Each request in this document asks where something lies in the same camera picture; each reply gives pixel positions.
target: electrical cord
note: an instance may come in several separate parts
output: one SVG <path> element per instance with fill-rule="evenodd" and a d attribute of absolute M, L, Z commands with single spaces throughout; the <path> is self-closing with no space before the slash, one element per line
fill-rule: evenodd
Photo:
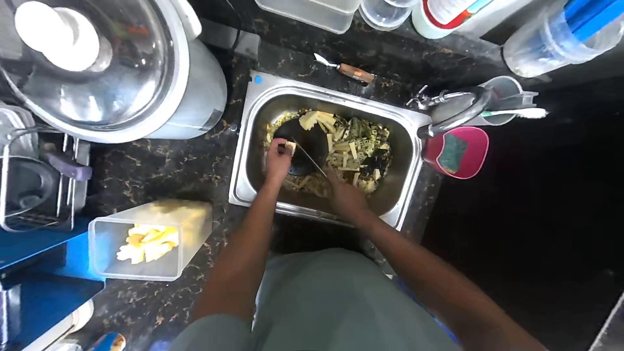
<path fill-rule="evenodd" d="M 230 7 L 232 8 L 232 11 L 234 11 L 236 16 L 238 17 L 238 28 L 236 29 L 236 38 L 234 38 L 234 43 L 232 44 L 232 47 L 229 50 L 230 54 L 234 55 L 234 50 L 236 49 L 236 47 L 238 46 L 238 42 L 240 41 L 240 28 L 243 26 L 243 18 L 240 16 L 240 13 L 234 8 L 234 5 L 232 5 L 230 0 L 225 0 L 225 2 L 227 2 L 228 5 L 230 5 Z"/>

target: glass lid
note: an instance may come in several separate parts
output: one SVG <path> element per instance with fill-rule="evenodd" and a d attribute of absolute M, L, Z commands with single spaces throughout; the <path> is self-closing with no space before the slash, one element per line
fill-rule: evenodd
<path fill-rule="evenodd" d="M 123 129 L 158 108 L 173 58 L 150 0 L 0 1 L 0 72 L 44 119 Z"/>

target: small knife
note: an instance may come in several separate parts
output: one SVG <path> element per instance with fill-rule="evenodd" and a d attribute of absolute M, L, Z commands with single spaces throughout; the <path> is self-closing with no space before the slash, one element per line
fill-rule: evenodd
<path fill-rule="evenodd" d="M 297 147 L 299 147 L 299 149 L 301 149 L 301 151 L 303 151 L 304 154 L 306 154 L 306 156 L 308 156 L 308 159 L 312 162 L 312 164 L 314 164 L 316 166 L 316 168 L 325 176 L 325 178 L 327 178 L 327 174 L 325 174 L 325 172 L 323 172 L 323 170 L 321 169 L 321 167 L 316 164 L 316 162 L 314 162 L 314 160 L 312 159 L 312 157 L 308 154 L 308 152 L 301 146 L 301 144 L 299 144 L 299 142 L 297 142 L 295 140 L 295 138 L 293 137 L 293 141 L 295 142 L 295 144 L 297 144 Z"/>
<path fill-rule="evenodd" d="M 319 54 L 314 54 L 314 57 L 316 58 L 316 60 L 322 64 L 324 64 L 325 66 L 328 67 L 333 67 L 335 69 L 338 70 L 338 72 L 344 74 L 347 77 L 351 77 L 353 79 L 357 79 L 361 82 L 365 82 L 365 83 L 372 83 L 375 78 L 377 78 L 377 76 L 375 76 L 374 74 L 370 74 L 366 71 L 362 71 L 359 68 L 355 68 L 353 66 L 349 66 L 348 64 L 334 64 L 334 63 L 330 63 L 329 61 L 327 61 L 323 56 L 319 55 Z"/>

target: granite countertop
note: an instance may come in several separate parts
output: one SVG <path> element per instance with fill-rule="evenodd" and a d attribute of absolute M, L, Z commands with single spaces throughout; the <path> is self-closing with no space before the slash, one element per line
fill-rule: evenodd
<path fill-rule="evenodd" d="M 176 281 L 109 279 L 106 289 L 94 298 L 92 320 L 76 335 L 83 346 L 104 333 L 120 332 L 128 340 L 127 350 L 166 350 L 191 321 L 193 303 L 207 272 L 246 212 L 246 207 L 228 203 L 228 188 L 251 69 L 397 106 L 427 82 L 454 87 L 507 73 L 500 65 L 500 52 L 484 43 L 453 42 L 457 39 L 451 38 L 446 43 L 431 44 L 408 27 L 396 33 L 378 32 L 358 18 L 346 34 L 337 36 L 261 11 L 249 2 L 253 1 L 233 1 L 237 7 L 249 6 L 243 16 L 252 18 L 251 26 L 243 27 L 262 38 L 257 61 L 211 48 L 222 64 L 229 96 L 223 118 L 213 130 L 189 140 L 140 139 L 92 148 L 94 178 L 84 214 L 108 215 L 157 199 L 179 198 L 211 202 L 215 223 L 211 236 Z M 220 17 L 223 8 L 208 8 L 214 5 L 211 2 L 202 4 L 207 8 L 195 9 L 200 16 L 231 24 L 231 19 Z M 461 47 L 465 52 L 459 54 L 441 47 L 444 45 Z M 378 78 L 374 84 L 362 85 L 314 62 L 312 51 L 369 70 Z M 441 180 L 441 175 L 424 165 L 403 227 L 414 240 L 422 237 Z M 293 228 L 329 233 L 347 230 L 276 215 L 276 231 Z"/>

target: stainless steel sink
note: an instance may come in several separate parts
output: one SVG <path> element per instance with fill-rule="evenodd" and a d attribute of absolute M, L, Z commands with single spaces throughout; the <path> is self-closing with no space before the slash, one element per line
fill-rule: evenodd
<path fill-rule="evenodd" d="M 234 158 L 230 203 L 250 206 L 264 183 L 263 141 L 267 124 L 274 123 L 286 111 L 317 109 L 380 123 L 390 130 L 392 163 L 388 175 L 380 181 L 369 203 L 382 220 L 400 230 L 422 166 L 422 144 L 416 131 L 418 127 L 431 123 L 431 118 L 420 112 L 267 73 L 251 71 L 251 79 Z M 278 197 L 277 212 L 345 224 L 334 214 L 328 199 L 284 188 Z"/>

